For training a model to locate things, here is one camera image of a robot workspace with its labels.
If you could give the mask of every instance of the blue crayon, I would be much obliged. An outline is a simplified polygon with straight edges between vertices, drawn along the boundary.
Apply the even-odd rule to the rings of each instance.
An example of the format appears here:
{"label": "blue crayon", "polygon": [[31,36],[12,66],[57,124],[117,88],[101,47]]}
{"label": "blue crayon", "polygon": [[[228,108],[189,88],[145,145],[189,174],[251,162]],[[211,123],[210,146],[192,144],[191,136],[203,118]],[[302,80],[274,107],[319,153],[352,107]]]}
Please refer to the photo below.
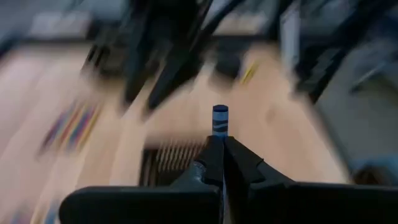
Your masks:
{"label": "blue crayon", "polygon": [[44,224],[55,224],[58,216],[58,208],[55,205],[51,205],[47,216],[45,217]]}
{"label": "blue crayon", "polygon": [[228,136],[228,107],[225,105],[213,106],[213,135]]}

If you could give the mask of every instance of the wooden table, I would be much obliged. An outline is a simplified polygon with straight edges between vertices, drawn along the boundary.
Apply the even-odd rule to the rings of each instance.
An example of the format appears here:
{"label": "wooden table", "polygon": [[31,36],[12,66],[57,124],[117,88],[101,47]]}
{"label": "wooden table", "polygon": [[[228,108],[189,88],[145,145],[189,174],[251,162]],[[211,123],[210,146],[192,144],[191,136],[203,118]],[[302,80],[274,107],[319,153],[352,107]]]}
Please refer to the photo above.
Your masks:
{"label": "wooden table", "polygon": [[[26,45],[0,62],[0,220],[25,205],[37,208],[88,185],[136,185],[146,137],[211,134],[211,108],[229,106],[229,134],[294,180],[346,182],[328,139],[304,97],[291,94],[277,51],[256,45],[246,65],[254,78],[231,91],[209,85],[213,65],[143,123],[148,84],[121,116],[122,83],[81,74],[90,46]],[[82,151],[37,157],[47,131],[75,99],[104,103]]]}

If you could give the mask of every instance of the yellow object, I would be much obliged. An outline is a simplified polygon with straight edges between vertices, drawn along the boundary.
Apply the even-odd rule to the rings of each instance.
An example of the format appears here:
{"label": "yellow object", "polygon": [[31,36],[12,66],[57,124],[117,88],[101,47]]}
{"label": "yellow object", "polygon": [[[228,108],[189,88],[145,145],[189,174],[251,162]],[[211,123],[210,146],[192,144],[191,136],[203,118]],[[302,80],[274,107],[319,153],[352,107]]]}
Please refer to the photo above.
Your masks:
{"label": "yellow object", "polygon": [[254,62],[249,69],[246,70],[246,72],[244,73],[241,83],[242,84],[246,84],[247,82],[250,81],[250,79],[253,77],[253,75],[255,74],[255,72],[257,71],[259,67],[259,63],[258,62]]}

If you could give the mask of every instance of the desk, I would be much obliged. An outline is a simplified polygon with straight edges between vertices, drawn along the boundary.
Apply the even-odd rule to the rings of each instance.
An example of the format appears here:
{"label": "desk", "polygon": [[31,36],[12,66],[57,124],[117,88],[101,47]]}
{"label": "desk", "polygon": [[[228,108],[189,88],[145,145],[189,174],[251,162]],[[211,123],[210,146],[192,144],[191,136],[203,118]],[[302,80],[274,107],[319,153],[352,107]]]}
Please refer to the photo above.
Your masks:
{"label": "desk", "polygon": [[[211,109],[229,106],[229,134],[294,180],[346,182],[345,171],[307,100],[291,94],[276,49],[256,45],[246,64],[260,62],[247,85],[231,91],[209,85],[212,64],[148,121],[144,87],[121,116],[122,83],[94,82],[81,74],[89,45],[20,46],[0,62],[0,220],[21,204],[30,208],[60,200],[88,185],[136,185],[147,136],[211,133]],[[37,157],[47,131],[75,99],[103,101],[103,109],[79,154]]]}

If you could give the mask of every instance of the black object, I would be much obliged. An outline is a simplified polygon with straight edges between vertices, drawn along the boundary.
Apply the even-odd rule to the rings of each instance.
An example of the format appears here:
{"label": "black object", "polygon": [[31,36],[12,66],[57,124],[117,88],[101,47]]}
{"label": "black object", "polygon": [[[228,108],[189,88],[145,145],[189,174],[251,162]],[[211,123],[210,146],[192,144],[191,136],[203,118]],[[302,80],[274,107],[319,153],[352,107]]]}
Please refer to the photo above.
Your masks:
{"label": "black object", "polygon": [[367,165],[353,175],[356,184],[394,186],[397,179],[386,167]]}
{"label": "black object", "polygon": [[[111,50],[120,45],[128,47],[126,59],[123,62],[124,73],[127,76],[124,104],[128,106],[134,101],[146,80],[152,75],[151,73],[156,72],[152,70],[148,72],[148,66],[159,63],[159,55],[165,52],[168,52],[166,64],[147,100],[146,111],[156,109],[175,89],[195,78],[203,61],[201,54],[211,43],[212,33],[221,20],[243,1],[231,0],[213,16],[206,26],[203,25],[203,21],[212,0],[130,1],[129,13],[122,21],[124,25],[121,26],[127,32],[120,34],[120,31],[114,28],[113,31],[108,32],[110,34],[105,35],[105,40],[99,41],[99,45],[107,42]],[[291,2],[291,0],[273,1],[275,2],[272,7],[275,9],[272,15],[269,15],[272,22],[261,34],[261,40],[277,37],[279,14]],[[123,36],[123,40],[115,37],[117,35]],[[247,42],[247,37],[243,39],[238,37],[237,40]],[[99,63],[106,63],[107,59],[102,60],[101,56],[102,54],[99,54]],[[223,69],[223,71],[228,75],[236,76],[235,68],[229,71]]]}
{"label": "black object", "polygon": [[330,35],[302,34],[300,61],[295,68],[300,78],[297,88],[316,103],[346,55],[370,25],[395,4],[396,0],[358,0],[353,12]]}
{"label": "black object", "polygon": [[234,54],[218,54],[216,74],[234,80],[241,69],[241,59]]}
{"label": "black object", "polygon": [[0,58],[5,56],[15,45],[19,43],[16,37],[6,37],[0,40]]}
{"label": "black object", "polygon": [[87,187],[61,204],[61,223],[219,223],[223,142],[208,138],[202,153],[167,187]]}
{"label": "black object", "polygon": [[61,204],[68,223],[221,223],[225,183],[233,223],[395,223],[398,189],[295,182],[233,137],[205,149],[168,187],[88,187]]}

